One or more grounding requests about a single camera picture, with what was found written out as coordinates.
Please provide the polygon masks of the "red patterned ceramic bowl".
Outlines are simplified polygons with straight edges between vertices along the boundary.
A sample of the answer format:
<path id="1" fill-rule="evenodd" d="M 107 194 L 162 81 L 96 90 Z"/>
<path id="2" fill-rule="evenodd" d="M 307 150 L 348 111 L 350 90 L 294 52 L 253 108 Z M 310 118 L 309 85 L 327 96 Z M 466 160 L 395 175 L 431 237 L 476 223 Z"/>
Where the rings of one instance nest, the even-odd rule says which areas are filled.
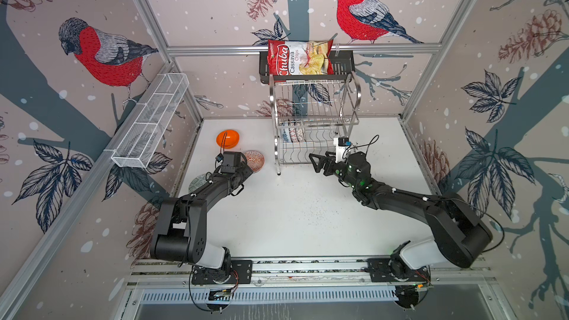
<path id="1" fill-rule="evenodd" d="M 261 152 L 249 150 L 245 151 L 244 155 L 247 159 L 247 165 L 254 173 L 258 173 L 260 170 L 262 170 L 265 164 L 265 157 Z"/>

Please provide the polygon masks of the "white brown patterned bowl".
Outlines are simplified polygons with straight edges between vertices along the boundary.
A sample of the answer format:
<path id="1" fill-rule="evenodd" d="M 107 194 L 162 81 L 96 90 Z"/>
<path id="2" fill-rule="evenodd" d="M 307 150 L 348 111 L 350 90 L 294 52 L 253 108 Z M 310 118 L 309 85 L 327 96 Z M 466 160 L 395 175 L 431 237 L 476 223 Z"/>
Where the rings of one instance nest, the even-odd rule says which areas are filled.
<path id="1" fill-rule="evenodd" d="M 296 132 L 297 142 L 303 142 L 305 140 L 304 129 L 302 127 L 296 127 L 295 132 Z"/>

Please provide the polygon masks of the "blue geometric upturned bowl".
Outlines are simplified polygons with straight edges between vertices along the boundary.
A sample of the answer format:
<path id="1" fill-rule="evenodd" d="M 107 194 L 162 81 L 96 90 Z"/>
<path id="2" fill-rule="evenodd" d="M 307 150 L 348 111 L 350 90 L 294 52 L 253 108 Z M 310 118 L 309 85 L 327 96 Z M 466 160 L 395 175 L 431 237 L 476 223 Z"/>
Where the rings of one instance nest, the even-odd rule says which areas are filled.
<path id="1" fill-rule="evenodd" d="M 290 142 L 291 142 L 291 143 L 296 143 L 296 142 L 299 141 L 295 127 L 290 127 L 290 128 L 288 129 L 288 135 L 289 135 L 289 138 L 290 138 Z"/>

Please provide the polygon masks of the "blue floral ceramic bowl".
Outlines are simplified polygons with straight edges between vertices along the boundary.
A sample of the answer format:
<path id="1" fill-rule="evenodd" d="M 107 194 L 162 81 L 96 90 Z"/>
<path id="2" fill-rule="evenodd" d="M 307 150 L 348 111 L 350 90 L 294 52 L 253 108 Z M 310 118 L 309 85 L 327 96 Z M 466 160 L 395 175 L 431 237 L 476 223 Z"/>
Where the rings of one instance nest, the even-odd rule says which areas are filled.
<path id="1" fill-rule="evenodd" d="M 279 134 L 284 143 L 290 143 L 290 134 L 288 127 L 280 127 Z"/>

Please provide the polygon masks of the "stainless steel dish rack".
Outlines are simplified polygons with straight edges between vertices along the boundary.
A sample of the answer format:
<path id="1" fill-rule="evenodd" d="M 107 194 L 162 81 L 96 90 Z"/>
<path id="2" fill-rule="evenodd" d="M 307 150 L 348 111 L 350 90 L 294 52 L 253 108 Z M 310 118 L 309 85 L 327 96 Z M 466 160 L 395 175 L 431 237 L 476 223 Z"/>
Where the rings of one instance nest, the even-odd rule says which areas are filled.
<path id="1" fill-rule="evenodd" d="M 269 76 L 276 173 L 284 166 L 310 164 L 309 154 L 335 151 L 335 137 L 350 137 L 359 124 L 362 89 L 347 75 Z M 280 127 L 302 127 L 305 140 L 284 143 Z"/>

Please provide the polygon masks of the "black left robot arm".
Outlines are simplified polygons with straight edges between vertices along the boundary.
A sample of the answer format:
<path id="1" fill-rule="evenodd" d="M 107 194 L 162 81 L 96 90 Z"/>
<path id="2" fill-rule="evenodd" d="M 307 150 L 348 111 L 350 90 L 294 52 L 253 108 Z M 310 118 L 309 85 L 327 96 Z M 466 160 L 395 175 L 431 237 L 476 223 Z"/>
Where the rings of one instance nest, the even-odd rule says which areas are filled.
<path id="1" fill-rule="evenodd" d="M 152 259 L 196 266 L 218 283 L 234 274 L 231 253 L 207 240 L 207 214 L 222 199 L 237 196 L 253 175 L 246 156 L 226 151 L 216 157 L 216 169 L 191 193 L 162 202 L 151 238 Z"/>

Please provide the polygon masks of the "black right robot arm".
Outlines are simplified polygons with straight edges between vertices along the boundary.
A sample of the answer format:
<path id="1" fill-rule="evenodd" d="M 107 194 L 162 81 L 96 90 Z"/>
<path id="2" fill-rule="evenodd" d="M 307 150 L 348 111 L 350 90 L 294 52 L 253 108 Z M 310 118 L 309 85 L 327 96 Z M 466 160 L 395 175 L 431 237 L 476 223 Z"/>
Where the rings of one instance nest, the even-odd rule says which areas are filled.
<path id="1" fill-rule="evenodd" d="M 407 280 L 418 269 L 438 263 L 469 268 L 493 240 L 489 228 L 459 196 L 419 194 L 379 182 L 371 176 L 371 166 L 363 152 L 343 161 L 337 161 L 331 152 L 324 156 L 312 153 L 309 159 L 316 173 L 336 176 L 362 206 L 398 213 L 431 229 L 430 237 L 406 241 L 391 253 L 388 267 L 398 280 Z"/>

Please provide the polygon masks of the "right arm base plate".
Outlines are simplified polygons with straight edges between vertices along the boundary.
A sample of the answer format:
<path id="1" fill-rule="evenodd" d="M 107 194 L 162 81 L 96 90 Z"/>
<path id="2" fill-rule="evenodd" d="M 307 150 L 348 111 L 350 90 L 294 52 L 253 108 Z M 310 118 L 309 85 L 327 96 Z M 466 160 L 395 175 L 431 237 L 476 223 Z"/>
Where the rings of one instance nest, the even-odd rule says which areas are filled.
<path id="1" fill-rule="evenodd" d="M 371 258 L 367 260 L 366 272 L 373 283 L 413 282 L 429 283 L 431 274 L 428 268 L 412 270 L 405 263 L 390 258 Z"/>

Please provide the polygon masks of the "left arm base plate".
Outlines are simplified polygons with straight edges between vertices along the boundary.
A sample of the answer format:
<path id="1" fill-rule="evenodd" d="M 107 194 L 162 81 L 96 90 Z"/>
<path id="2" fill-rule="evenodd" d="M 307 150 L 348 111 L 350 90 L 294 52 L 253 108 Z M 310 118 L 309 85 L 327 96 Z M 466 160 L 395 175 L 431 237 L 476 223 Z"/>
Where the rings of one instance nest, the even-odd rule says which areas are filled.
<path id="1" fill-rule="evenodd" d="M 250 284 L 253 272 L 251 260 L 232 260 L 219 269 L 195 266 L 192 272 L 192 285 Z"/>

